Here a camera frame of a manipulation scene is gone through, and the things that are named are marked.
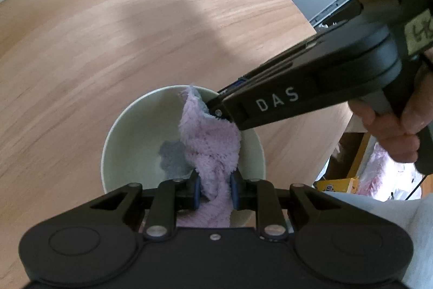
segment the yellow box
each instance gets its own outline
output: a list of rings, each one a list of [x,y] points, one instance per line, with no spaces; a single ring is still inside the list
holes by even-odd
[[[320,180],[316,182],[316,188],[319,191],[335,191],[354,194],[358,189],[358,177],[336,180]]]

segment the handle grip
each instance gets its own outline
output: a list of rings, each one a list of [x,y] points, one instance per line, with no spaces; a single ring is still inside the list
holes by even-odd
[[[414,92],[415,76],[421,63],[421,60],[403,61],[401,72],[393,82],[380,91],[362,97],[361,100],[369,104],[378,114],[394,112],[400,117]],[[417,136],[420,145],[415,167],[418,172],[427,176],[433,174],[433,123],[422,129]]]

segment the human hand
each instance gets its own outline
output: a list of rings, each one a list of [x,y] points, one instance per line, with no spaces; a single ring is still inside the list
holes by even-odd
[[[426,55],[433,61],[433,49]],[[400,119],[393,113],[377,116],[373,108],[358,100],[350,101],[349,107],[393,160],[413,163],[418,159],[419,149],[419,138],[415,134],[433,120],[433,73],[425,74]]]

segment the pink fabric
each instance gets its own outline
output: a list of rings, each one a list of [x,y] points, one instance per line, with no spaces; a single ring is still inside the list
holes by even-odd
[[[404,200],[421,178],[413,163],[394,162],[380,144],[376,143],[365,170],[359,176],[356,193],[386,201],[392,192],[396,199]],[[417,198],[421,198],[421,188],[411,196],[411,200]]]
[[[207,200],[202,199],[197,211],[178,215],[177,226],[228,228],[233,210],[229,181],[238,165],[241,134],[234,123],[209,115],[195,88],[185,93],[179,132]]]

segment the screw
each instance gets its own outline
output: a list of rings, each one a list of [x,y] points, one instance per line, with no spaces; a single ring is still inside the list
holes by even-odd
[[[280,236],[283,235],[285,232],[286,228],[278,224],[271,224],[265,228],[265,233],[269,236]]]
[[[146,234],[154,238],[159,238],[167,234],[167,228],[162,225],[152,225],[147,228]]]
[[[309,43],[307,43],[307,45],[305,46],[305,49],[313,48],[316,44],[317,44],[317,41],[309,42]]]
[[[219,234],[211,234],[211,236],[209,236],[209,239],[211,239],[213,241],[217,241],[217,240],[221,239],[221,235],[219,235]]]

